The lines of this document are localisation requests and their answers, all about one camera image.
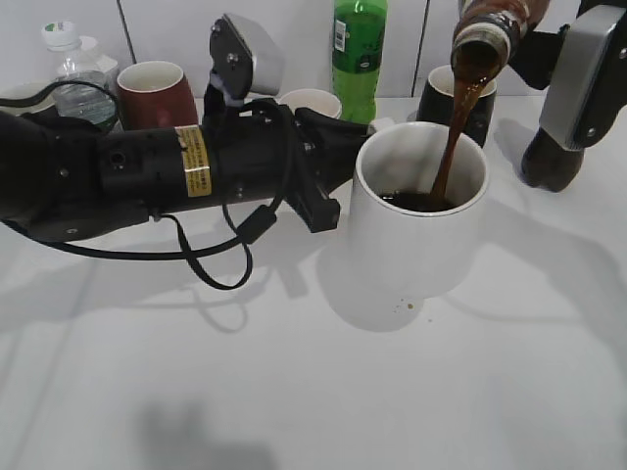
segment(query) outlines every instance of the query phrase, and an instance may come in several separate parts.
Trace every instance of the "bottle label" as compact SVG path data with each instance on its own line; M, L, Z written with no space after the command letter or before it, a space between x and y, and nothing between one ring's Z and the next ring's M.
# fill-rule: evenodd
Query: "bottle label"
M336 12L333 67L348 73L377 71L383 56L385 20L384 12Z

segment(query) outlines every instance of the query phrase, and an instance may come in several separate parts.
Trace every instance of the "black mug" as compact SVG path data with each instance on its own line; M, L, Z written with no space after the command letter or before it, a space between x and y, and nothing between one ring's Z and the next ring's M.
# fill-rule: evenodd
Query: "black mug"
M439 67L429 73L420 100L416 120L450 125L453 117L453 94L455 78L451 66ZM483 147L488 138L488 130L497 99L497 84L492 81L481 94L479 103L468 118L463 133Z

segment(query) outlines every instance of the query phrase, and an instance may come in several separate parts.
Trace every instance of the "white mug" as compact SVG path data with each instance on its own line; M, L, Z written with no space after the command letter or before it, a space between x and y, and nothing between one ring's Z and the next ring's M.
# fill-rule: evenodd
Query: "white mug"
M490 179L483 150L462 135L443 212L399 209L379 198L396 191L428 193L449 128L430 122L398 124L362 147L349 216L349 259L364 282L415 299L454 289L472 266Z
M339 119L342 115L342 102L337 96L313 88L292 91L281 97L278 103L289 106L292 113L299 108L310 108L329 118Z
M19 100L22 98L30 98L43 90L48 83L33 82L24 83L22 85L15 86L9 90L0 91L0 98L8 98L11 100ZM35 106L28 108L11 108L0 106L0 111L8 113L14 116L21 116L25 113L31 113L33 115L39 115L44 118L57 118L59 114L55 108L55 101L52 95L48 95L45 100Z

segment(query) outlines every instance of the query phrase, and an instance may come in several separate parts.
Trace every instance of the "coffee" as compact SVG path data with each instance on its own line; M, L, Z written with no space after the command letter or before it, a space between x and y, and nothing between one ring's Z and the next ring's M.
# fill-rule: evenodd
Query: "coffee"
M430 195L435 207L444 204L455 148L468 117L485 87L501 71L498 52L489 44L482 42L462 45L453 54L452 62L455 74L455 106L449 140Z
M397 191L379 196L383 201L399 209L414 212L444 212L456 207L455 204L447 201L435 201L427 193L416 193L410 191Z

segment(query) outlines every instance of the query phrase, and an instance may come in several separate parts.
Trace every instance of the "yellow label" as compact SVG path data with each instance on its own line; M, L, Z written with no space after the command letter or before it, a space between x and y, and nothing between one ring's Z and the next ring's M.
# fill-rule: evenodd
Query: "yellow label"
M210 196L212 194L212 169L209 165L209 154L203 132L197 125L190 125L177 127L176 134L178 134L185 166L187 195L190 198Z

